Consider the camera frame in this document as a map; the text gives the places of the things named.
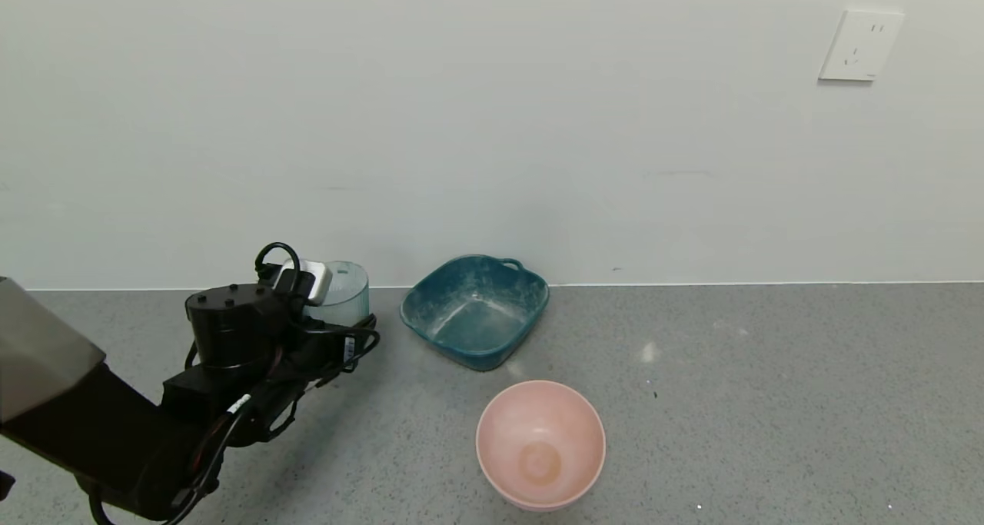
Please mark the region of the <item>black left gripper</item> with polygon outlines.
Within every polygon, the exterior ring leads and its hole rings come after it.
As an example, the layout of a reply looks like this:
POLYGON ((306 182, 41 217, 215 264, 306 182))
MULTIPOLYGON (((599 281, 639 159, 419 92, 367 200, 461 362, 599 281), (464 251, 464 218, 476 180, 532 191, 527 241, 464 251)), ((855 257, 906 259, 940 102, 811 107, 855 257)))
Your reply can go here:
MULTIPOLYGON (((373 330, 377 326, 375 314, 360 319, 352 328, 373 330)), ((344 367, 354 356, 356 340, 351 327, 334 323, 304 330, 304 365, 306 370, 333 370, 344 367)))

